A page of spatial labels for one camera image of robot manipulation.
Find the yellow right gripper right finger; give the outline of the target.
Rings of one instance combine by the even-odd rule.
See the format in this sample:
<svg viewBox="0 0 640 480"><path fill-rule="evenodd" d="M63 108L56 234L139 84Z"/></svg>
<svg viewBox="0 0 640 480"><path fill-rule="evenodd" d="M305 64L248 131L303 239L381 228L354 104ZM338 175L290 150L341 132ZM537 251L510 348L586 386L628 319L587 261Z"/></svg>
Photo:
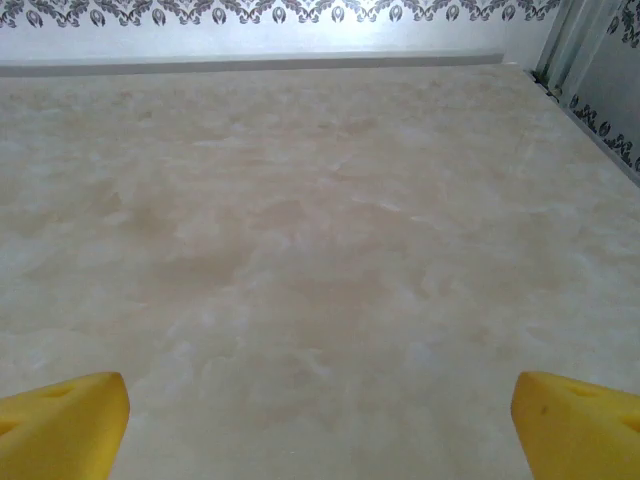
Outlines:
<svg viewBox="0 0 640 480"><path fill-rule="evenodd" d="M640 395L523 372L511 418L534 480L640 480Z"/></svg>

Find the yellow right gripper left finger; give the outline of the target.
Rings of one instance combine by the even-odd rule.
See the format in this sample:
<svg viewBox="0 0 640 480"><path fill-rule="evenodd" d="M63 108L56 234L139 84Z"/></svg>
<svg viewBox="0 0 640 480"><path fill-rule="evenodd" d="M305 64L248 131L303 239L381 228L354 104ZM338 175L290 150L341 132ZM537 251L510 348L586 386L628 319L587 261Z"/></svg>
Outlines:
<svg viewBox="0 0 640 480"><path fill-rule="evenodd" d="M129 414L117 372L0 398L0 480L108 480Z"/></svg>

